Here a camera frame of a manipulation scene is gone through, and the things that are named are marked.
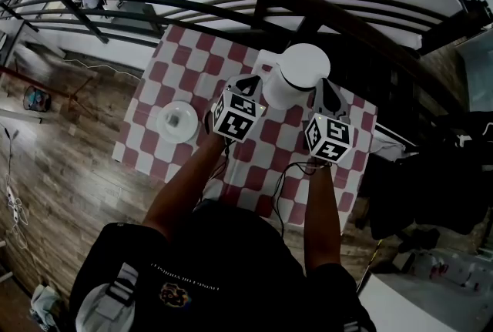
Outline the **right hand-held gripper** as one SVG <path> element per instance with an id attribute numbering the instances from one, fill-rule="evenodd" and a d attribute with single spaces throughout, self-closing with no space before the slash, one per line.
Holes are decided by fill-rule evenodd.
<path id="1" fill-rule="evenodd" d="M 315 86 L 314 112 L 319 114 L 313 115 L 304 131 L 310 155 L 326 162 L 340 162 L 353 148 L 354 127 L 336 120 L 347 116 L 348 104 L 328 79 L 319 79 Z"/>

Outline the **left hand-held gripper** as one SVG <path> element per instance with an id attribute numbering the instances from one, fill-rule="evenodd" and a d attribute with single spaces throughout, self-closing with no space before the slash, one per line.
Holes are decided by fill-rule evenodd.
<path id="1" fill-rule="evenodd" d="M 257 103 L 263 81 L 258 75 L 236 75 L 228 79 L 225 88 L 213 109 L 213 131 L 234 141 L 245 141 L 266 111 Z"/>

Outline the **white plastic pitcher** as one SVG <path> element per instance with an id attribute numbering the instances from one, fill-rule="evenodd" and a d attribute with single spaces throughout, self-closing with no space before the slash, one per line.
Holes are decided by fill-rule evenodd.
<path id="1" fill-rule="evenodd" d="M 277 110 L 295 106 L 311 92 L 317 82 L 330 74 L 330 60 L 319 47 L 300 43 L 276 54 L 261 50 L 253 73 L 263 81 L 262 94 Z"/>

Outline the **person's right forearm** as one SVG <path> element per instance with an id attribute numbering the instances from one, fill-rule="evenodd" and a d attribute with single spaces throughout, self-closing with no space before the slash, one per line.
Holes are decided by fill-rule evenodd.
<path id="1" fill-rule="evenodd" d="M 310 177 L 304 224 L 307 272 L 329 263 L 340 264 L 340 219 L 329 166 Z"/>

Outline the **person's left forearm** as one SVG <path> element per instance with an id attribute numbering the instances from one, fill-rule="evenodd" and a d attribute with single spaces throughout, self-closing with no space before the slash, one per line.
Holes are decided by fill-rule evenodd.
<path id="1" fill-rule="evenodd" d="M 222 136 L 209 134 L 158 192 L 143 220 L 143 226 L 157 230 L 170 240 L 195 208 L 224 147 Z"/>

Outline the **white bag red print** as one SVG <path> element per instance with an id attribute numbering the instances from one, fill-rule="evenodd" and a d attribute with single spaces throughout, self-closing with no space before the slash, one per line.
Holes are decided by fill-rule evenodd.
<path id="1" fill-rule="evenodd" d="M 493 263 L 463 252 L 433 249 L 416 252 L 407 274 L 477 294 L 493 292 Z"/>

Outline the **red white checkered tablecloth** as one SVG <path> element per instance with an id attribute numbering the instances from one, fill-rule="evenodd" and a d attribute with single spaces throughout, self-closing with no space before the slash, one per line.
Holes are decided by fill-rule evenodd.
<path id="1" fill-rule="evenodd" d="M 170 102 L 188 102 L 199 116 L 223 90 L 230 77 L 249 73 L 255 49 L 178 26 L 168 28 L 129 104 L 113 158 L 146 175 L 170 180 L 205 139 L 203 129 L 185 143 L 168 143 L 158 133 L 159 112 Z M 354 147 L 332 166 L 341 223 L 346 223 L 357 198 L 377 122 L 377 107 L 344 91 L 355 128 Z M 209 198 L 293 226 L 304 225 L 309 178 L 299 169 L 308 159 L 302 123 L 308 99 L 286 111 L 268 109 L 246 141 L 232 146 L 226 172 L 206 188 Z"/>

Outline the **white round plate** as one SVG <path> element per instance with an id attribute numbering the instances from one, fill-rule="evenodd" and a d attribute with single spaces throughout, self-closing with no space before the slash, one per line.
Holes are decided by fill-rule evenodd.
<path id="1" fill-rule="evenodd" d="M 166 124 L 167 113 L 180 115 L 180 123 L 173 128 Z M 173 101 L 162 108 L 156 118 L 156 128 L 160 137 L 168 143 L 180 144 L 190 140 L 199 125 L 195 109 L 187 102 Z"/>

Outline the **black jacket pile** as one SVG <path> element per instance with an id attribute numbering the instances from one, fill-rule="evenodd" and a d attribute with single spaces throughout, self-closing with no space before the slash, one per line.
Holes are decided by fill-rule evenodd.
<path id="1" fill-rule="evenodd" d="M 372 152 L 359 194 L 355 226 L 376 240 L 412 223 L 469 234 L 493 208 L 493 111 L 439 116 L 430 140 L 393 161 Z"/>

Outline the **person's black shirt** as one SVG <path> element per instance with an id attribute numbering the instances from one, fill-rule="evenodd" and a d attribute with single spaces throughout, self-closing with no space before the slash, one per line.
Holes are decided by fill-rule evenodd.
<path id="1" fill-rule="evenodd" d="M 304 272 L 249 210 L 207 202 L 167 240 L 106 225 L 69 299 L 78 332 L 376 332 L 339 264 Z"/>

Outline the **black mesh waste bin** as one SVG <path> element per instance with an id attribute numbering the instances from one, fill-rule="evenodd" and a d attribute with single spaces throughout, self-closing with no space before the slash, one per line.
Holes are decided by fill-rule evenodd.
<path id="1" fill-rule="evenodd" d="M 51 96 L 34 86 L 29 86 L 25 90 L 23 107 L 25 110 L 34 112 L 48 112 L 52 103 Z"/>

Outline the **white table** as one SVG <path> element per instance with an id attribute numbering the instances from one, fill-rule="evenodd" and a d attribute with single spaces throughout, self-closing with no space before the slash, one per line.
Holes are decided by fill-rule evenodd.
<path id="1" fill-rule="evenodd" d="M 493 294 L 399 274 L 372 274 L 359 293 L 377 332 L 493 332 Z"/>

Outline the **white power strip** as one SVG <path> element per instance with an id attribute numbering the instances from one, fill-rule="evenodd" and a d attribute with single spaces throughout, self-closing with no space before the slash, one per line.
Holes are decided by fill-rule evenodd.
<path id="1" fill-rule="evenodd" d="M 10 186 L 7 186 L 7 195 L 8 195 L 8 206 L 12 209 L 12 215 L 15 223 L 18 223 L 19 221 L 19 207 L 21 206 L 21 203 L 19 202 L 20 199 L 14 196 L 14 193 L 12 191 L 12 188 Z"/>

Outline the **pale crumpled cloth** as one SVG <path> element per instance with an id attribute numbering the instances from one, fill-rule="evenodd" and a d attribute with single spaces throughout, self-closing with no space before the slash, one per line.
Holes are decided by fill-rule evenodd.
<path id="1" fill-rule="evenodd" d="M 61 332 L 61 298 L 50 286 L 39 284 L 30 300 L 29 313 L 44 332 Z"/>

